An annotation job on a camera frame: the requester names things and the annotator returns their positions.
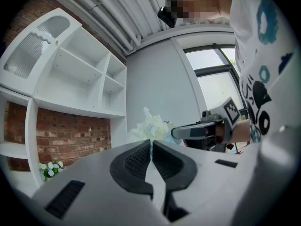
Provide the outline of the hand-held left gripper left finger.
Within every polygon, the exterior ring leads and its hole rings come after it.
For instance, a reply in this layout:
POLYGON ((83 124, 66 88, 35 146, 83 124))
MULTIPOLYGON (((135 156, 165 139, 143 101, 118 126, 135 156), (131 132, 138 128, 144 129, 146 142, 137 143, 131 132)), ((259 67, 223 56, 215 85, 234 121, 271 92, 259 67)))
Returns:
POLYGON ((161 226, 152 185, 148 140, 86 156, 34 194, 45 220, 62 226, 161 226))

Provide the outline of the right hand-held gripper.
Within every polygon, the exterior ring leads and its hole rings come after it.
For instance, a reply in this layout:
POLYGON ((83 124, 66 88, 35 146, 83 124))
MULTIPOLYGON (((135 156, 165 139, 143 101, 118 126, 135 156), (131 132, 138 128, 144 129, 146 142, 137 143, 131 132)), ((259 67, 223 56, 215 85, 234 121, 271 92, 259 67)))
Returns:
POLYGON ((216 107, 203 111, 201 122, 173 128, 171 135, 175 139, 203 140, 204 150, 216 150, 232 139, 240 116, 240 111, 229 97, 216 107))

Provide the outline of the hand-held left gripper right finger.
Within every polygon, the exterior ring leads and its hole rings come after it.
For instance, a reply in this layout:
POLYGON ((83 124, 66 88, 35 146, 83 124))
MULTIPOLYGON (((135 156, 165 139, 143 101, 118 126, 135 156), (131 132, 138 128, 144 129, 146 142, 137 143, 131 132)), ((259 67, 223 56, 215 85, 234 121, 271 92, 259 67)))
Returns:
POLYGON ((166 183, 164 214, 173 226, 255 226, 249 194, 256 146, 242 155, 155 141, 153 162, 166 183))

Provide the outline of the pale green plastic bag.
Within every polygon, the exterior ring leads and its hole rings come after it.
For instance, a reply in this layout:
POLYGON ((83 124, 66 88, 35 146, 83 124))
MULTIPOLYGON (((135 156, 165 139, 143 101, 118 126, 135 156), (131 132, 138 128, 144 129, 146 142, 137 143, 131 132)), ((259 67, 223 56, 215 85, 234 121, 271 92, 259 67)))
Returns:
POLYGON ((144 121, 138 123, 135 128, 130 129, 127 134, 127 143, 138 142, 142 140, 165 141, 180 146, 185 146, 182 139, 175 139, 171 135, 171 130, 175 124, 169 121, 162 121, 160 115, 152 116, 149 109, 144 107, 144 121))

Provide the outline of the person's right forearm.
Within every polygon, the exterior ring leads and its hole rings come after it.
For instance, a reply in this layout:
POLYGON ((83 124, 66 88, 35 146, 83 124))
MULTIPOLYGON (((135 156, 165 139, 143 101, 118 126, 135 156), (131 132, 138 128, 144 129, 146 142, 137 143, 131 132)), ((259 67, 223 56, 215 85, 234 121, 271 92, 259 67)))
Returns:
POLYGON ((231 143, 240 143, 250 141, 250 121, 239 121, 232 131, 231 143))

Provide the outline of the white desk with hutch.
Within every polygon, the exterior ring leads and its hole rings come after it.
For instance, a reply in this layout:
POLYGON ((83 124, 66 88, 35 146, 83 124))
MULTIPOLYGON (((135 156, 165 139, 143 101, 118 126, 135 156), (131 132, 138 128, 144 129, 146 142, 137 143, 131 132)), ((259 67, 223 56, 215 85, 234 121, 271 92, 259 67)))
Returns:
POLYGON ((41 16, 10 43, 0 57, 0 162, 10 184, 28 196, 43 184, 38 168, 36 126, 38 109, 110 119, 111 145, 126 142, 127 69, 104 45, 60 8, 41 16), (37 29, 54 16, 70 26, 57 38, 37 29), (30 33, 50 42, 24 79, 4 70, 12 52, 30 33), (23 144, 4 138, 5 106, 26 108, 23 144))

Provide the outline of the dark framed window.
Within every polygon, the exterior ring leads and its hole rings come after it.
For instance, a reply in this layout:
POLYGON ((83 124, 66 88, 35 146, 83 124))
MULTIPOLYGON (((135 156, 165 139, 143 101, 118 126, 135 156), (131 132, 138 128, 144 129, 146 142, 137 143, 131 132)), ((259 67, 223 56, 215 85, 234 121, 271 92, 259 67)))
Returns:
POLYGON ((186 48, 184 53, 201 87, 207 108, 231 97, 240 110, 241 120, 248 118, 239 89, 240 72, 235 62, 235 46, 212 44, 186 48))

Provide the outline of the white potted flowers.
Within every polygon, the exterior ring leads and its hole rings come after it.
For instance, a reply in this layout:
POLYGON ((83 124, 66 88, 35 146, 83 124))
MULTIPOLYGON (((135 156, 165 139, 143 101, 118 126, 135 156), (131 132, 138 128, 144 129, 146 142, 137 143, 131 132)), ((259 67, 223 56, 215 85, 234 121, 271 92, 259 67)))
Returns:
POLYGON ((39 163, 38 168, 43 181, 47 181, 59 174, 65 169, 62 161, 50 161, 48 163, 39 163))

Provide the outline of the person's white printed t-shirt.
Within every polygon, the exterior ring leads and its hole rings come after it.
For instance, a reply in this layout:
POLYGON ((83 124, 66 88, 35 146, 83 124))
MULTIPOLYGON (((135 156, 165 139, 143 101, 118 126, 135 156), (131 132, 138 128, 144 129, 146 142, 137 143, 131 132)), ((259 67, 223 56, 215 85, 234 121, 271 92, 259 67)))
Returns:
POLYGON ((301 46, 273 0, 232 0, 240 91, 251 142, 301 125, 301 46))

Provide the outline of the white glass cabinet door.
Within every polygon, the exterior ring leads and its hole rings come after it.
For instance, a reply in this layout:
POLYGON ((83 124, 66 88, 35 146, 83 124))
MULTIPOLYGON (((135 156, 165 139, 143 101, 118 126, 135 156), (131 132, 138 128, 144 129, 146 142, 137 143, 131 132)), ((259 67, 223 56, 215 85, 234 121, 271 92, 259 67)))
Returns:
MULTIPOLYGON (((54 16, 37 26, 37 29, 52 38, 57 38, 70 26, 67 18, 54 16)), ((35 33, 28 34, 10 55, 4 70, 21 78, 28 78, 33 67, 50 42, 35 33)))

